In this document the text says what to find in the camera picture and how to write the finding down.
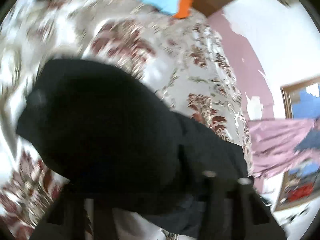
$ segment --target floral bedsheet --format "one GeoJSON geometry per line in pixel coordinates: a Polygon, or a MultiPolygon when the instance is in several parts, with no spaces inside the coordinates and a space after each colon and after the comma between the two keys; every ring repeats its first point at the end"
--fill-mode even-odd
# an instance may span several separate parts
{"type": "Polygon", "coordinates": [[[178,20],[138,0],[18,0],[1,25],[0,41],[0,215],[17,239],[28,239],[67,182],[14,133],[26,95],[53,57],[115,64],[173,111],[241,145],[250,170],[251,142],[236,77],[219,34],[198,11],[178,20]]]}

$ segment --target orange cloth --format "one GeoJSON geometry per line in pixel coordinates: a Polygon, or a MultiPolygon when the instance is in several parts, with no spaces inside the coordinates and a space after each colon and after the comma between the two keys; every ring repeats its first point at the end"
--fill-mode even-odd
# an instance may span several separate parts
{"type": "Polygon", "coordinates": [[[173,17],[177,19],[186,18],[190,14],[190,8],[192,6],[193,0],[180,0],[179,11],[173,17]]]}

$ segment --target floral pattern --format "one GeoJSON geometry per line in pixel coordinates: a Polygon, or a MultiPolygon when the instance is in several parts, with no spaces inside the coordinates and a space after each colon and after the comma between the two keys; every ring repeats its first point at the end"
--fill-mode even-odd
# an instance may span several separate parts
{"type": "Polygon", "coordinates": [[[198,11],[178,20],[138,0],[18,0],[1,25],[0,40],[0,162],[13,163],[0,191],[0,215],[18,239],[28,239],[64,181],[14,134],[24,98],[52,57],[107,62],[130,73],[172,111],[242,146],[250,172],[251,139],[236,77],[221,37],[198,11]]]}

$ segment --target red object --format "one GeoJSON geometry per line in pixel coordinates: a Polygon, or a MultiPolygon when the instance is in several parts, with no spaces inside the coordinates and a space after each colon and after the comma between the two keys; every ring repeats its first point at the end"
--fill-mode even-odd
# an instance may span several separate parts
{"type": "Polygon", "coordinates": [[[288,192],[289,202],[298,200],[300,198],[308,197],[313,192],[313,184],[308,183],[302,187],[297,188],[296,190],[291,190],[288,192]]]}

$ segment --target pink cloth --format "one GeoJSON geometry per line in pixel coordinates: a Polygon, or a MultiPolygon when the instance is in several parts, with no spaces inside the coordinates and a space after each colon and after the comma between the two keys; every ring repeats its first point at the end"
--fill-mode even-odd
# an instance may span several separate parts
{"type": "Polygon", "coordinates": [[[253,176],[270,178],[311,158],[320,161],[319,150],[295,152],[294,148],[313,128],[313,119],[249,121],[253,176]]]}

